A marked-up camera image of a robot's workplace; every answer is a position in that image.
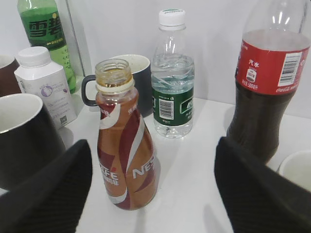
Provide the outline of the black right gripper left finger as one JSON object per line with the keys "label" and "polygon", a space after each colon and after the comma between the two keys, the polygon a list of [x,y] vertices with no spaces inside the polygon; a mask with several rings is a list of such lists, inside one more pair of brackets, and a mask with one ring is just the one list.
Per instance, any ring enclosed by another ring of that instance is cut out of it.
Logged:
{"label": "black right gripper left finger", "polygon": [[93,175],[90,146],[77,141],[33,177],[0,197],[2,233],[74,233]]}

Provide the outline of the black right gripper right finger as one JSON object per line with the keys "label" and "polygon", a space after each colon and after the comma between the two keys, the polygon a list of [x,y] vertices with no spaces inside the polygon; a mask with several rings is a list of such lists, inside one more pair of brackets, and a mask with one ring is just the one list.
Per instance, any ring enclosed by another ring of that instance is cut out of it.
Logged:
{"label": "black right gripper right finger", "polygon": [[311,193],[227,137],[216,147],[214,177],[235,233],[309,233]]}

